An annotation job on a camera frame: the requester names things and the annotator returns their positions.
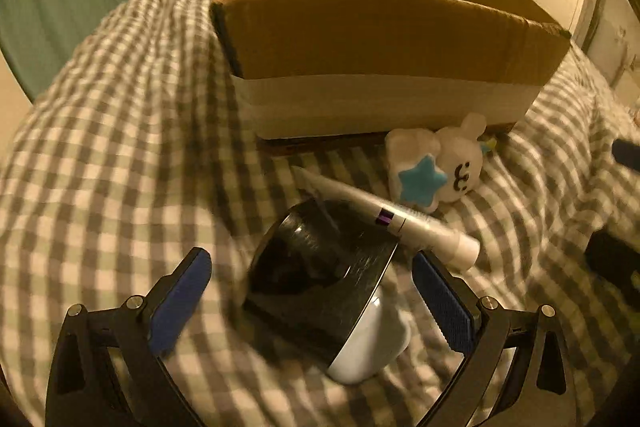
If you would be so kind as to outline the white purple cream tube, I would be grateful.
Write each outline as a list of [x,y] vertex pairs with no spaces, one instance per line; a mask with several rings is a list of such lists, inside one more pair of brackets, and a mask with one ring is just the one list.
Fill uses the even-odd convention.
[[398,237],[402,245],[416,251],[429,249],[442,263],[460,272],[477,262],[480,241],[438,219],[302,167],[294,166],[292,173],[302,190],[323,200],[344,202],[364,221]]

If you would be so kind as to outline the grey white checkered duvet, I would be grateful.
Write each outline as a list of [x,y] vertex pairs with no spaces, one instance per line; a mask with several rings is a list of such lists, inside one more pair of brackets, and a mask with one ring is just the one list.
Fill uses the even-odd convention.
[[[411,340],[385,371],[344,387],[280,339],[245,341],[242,282],[262,234],[298,201],[299,165],[375,194],[382,147],[270,156],[240,118],[209,0],[129,0],[63,67],[1,168],[1,365],[35,425],[44,420],[67,309],[145,294],[194,246],[213,277],[167,360],[211,426],[411,426],[456,370],[409,261],[383,282]],[[526,116],[486,159],[477,189],[439,218],[477,237],[465,275],[503,306],[554,306],[589,421],[639,339],[639,315],[584,252],[617,225],[639,237],[639,178],[611,154],[638,127],[600,72],[571,48]]]

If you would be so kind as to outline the brown cardboard box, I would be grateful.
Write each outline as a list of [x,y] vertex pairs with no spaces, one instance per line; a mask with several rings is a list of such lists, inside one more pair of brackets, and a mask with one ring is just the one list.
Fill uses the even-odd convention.
[[512,127],[570,33],[533,0],[212,0],[243,117],[264,140]]

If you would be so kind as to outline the black dome-shaped device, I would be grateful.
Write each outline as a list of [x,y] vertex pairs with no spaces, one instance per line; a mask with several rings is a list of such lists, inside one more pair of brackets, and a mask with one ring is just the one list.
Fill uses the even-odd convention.
[[410,340],[407,320],[381,288],[398,247],[395,236],[344,202],[308,198],[256,249],[243,308],[337,383],[360,384]]

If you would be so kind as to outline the white plush toy blue star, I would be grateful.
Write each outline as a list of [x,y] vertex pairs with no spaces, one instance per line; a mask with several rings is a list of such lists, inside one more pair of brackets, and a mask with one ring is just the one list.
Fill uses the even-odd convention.
[[480,139],[485,130],[486,118],[471,113],[456,127],[388,132],[385,150],[392,201],[432,213],[473,191],[480,182],[484,156],[495,144]]

